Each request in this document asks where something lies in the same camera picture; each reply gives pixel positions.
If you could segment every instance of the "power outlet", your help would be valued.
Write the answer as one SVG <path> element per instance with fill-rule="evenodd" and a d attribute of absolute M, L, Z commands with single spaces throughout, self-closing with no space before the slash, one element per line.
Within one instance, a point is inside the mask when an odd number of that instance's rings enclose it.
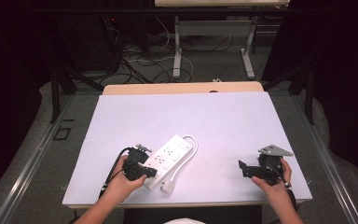
<path fill-rule="evenodd" d="M 155 168 L 155 177 L 147 178 L 144 185 L 148 189 L 155 187 L 164 176 L 176 168 L 186 158 L 193 146 L 179 135 L 172 137 L 164 146 L 147 159 L 145 166 Z"/>

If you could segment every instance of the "table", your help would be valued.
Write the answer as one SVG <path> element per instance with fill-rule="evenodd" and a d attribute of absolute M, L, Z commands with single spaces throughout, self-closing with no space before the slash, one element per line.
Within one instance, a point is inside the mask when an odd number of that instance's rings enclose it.
<path fill-rule="evenodd" d="M 157 7 L 260 7 L 285 6 L 290 0 L 156 0 Z M 180 21 L 175 17 L 175 58 L 172 76 L 179 78 L 182 49 L 181 35 L 237 35 L 246 36 L 245 49 L 241 56 L 245 66 L 246 76 L 255 78 L 255 73 L 249 58 L 252 40 L 255 35 L 257 17 L 249 21 Z"/>
<path fill-rule="evenodd" d="M 114 85 L 105 88 L 62 204 L 90 207 L 119 151 L 143 144 L 155 151 L 174 134 L 198 139 L 197 154 L 175 178 L 172 195 L 140 188 L 119 207 L 188 207 L 267 203 L 242 176 L 238 160 L 257 165 L 257 150 L 293 152 L 267 92 L 258 82 Z M 312 198 L 296 157 L 288 157 L 294 194 Z"/>

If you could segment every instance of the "black curtain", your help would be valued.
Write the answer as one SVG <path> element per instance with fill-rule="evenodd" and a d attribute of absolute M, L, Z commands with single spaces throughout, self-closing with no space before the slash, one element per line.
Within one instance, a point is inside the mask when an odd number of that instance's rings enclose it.
<path fill-rule="evenodd" d="M 263 79 L 281 76 L 316 52 L 315 97 L 328 119 L 330 148 L 358 166 L 358 1 L 293 0 L 289 7 L 339 11 L 327 17 L 284 18 Z"/>
<path fill-rule="evenodd" d="M 10 165 L 49 82 L 48 63 L 31 18 L 17 1 L 0 1 L 0 178 Z"/>

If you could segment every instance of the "person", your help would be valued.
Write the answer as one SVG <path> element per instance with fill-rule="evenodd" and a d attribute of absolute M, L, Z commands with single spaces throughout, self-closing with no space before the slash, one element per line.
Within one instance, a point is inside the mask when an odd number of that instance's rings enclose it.
<path fill-rule="evenodd" d="M 146 175 L 139 179 L 130 181 L 121 171 L 124 160 L 128 156 L 122 156 L 117 163 L 113 172 L 116 176 L 110 181 L 103 196 L 87 210 L 75 223 L 103 223 L 109 214 L 115 209 L 117 205 L 123 202 L 130 194 L 140 188 L 145 180 Z M 283 178 L 290 183 L 292 170 L 284 159 L 281 159 L 283 165 Z M 252 181 L 260 187 L 267 195 L 267 199 L 271 207 L 274 209 L 282 224 L 301 224 L 303 221 L 292 205 L 290 197 L 286 191 L 286 186 L 282 181 L 278 184 L 270 186 L 262 179 L 253 176 Z"/>

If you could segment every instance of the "plug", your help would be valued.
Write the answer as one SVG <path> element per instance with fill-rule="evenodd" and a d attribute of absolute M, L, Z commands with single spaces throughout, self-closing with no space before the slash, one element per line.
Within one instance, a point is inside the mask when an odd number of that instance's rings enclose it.
<path fill-rule="evenodd" d="M 172 194 L 174 188 L 175 184 L 171 180 L 164 182 L 161 186 L 162 192 L 166 194 Z"/>

